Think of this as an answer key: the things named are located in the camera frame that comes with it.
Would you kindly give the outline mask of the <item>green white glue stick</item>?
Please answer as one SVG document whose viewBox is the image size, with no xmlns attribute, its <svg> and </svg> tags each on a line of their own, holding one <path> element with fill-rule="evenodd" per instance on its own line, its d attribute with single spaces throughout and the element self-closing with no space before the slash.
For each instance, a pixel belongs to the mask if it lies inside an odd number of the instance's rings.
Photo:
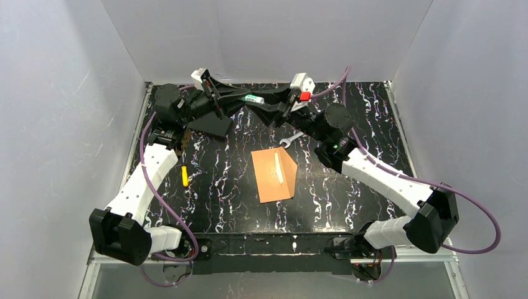
<svg viewBox="0 0 528 299">
<path fill-rule="evenodd" d="M 265 104 L 265 99 L 263 97 L 259 97 L 256 95 L 246 95 L 242 98 L 244 102 L 252 103 L 256 105 L 263 105 Z"/>
</svg>

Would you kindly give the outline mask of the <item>orange paper envelope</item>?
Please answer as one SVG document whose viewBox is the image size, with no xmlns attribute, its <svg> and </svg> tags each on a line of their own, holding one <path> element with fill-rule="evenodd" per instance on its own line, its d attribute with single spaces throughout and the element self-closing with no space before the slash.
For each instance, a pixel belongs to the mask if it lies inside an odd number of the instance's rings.
<svg viewBox="0 0 528 299">
<path fill-rule="evenodd" d="M 284 183 L 276 176 L 275 152 L 279 152 Z M 298 165 L 284 147 L 252 151 L 252 162 L 261 204 L 292 199 L 295 195 Z"/>
</svg>

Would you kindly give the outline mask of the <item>beige lined letter paper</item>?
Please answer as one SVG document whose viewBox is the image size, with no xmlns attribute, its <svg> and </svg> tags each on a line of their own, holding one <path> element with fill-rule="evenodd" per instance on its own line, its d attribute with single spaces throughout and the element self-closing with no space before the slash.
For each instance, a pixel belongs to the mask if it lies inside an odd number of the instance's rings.
<svg viewBox="0 0 528 299">
<path fill-rule="evenodd" d="M 276 176 L 278 178 L 278 181 L 280 184 L 283 184 L 284 178 L 283 178 L 282 169 L 281 169 L 281 160 L 280 160 L 279 152 L 277 151 L 275 152 L 275 168 L 276 168 Z"/>
</svg>

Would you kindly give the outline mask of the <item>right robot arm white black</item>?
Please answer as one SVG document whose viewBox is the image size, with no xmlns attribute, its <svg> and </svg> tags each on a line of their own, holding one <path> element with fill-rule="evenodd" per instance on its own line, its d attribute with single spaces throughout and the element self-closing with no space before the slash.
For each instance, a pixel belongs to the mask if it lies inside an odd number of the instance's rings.
<svg viewBox="0 0 528 299">
<path fill-rule="evenodd" d="M 320 162 L 335 172 L 358 180 L 393 202 L 404 216 L 371 221 L 350 239 L 331 247 L 332 253 L 369 254 L 397 245 L 412 245 L 435 254 L 459 221 L 454 190 L 445 184 L 423 183 L 375 160 L 352 133 L 353 121 L 341 103 L 323 111 L 308 108 L 310 93 L 290 87 L 263 90 L 243 101 L 266 125 L 287 123 L 316 141 Z"/>
</svg>

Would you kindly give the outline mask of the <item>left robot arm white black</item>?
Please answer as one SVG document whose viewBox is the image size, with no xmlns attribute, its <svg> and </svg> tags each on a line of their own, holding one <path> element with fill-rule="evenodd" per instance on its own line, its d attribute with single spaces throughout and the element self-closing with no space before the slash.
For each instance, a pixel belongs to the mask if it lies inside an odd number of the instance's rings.
<svg viewBox="0 0 528 299">
<path fill-rule="evenodd" d="M 180 217 L 177 225 L 145 228 L 147 209 L 153 199 L 164 202 L 158 188 L 190 140 L 189 124 L 208 115 L 233 115 L 250 91 L 220 83 L 207 72 L 198 75 L 188 97 L 182 91 L 171 83 L 154 88 L 153 114 L 139 140 L 139 164 L 116 197 L 89 217 L 98 254 L 139 266 L 152 254 L 178 249 L 183 234 L 196 242 Z"/>
</svg>

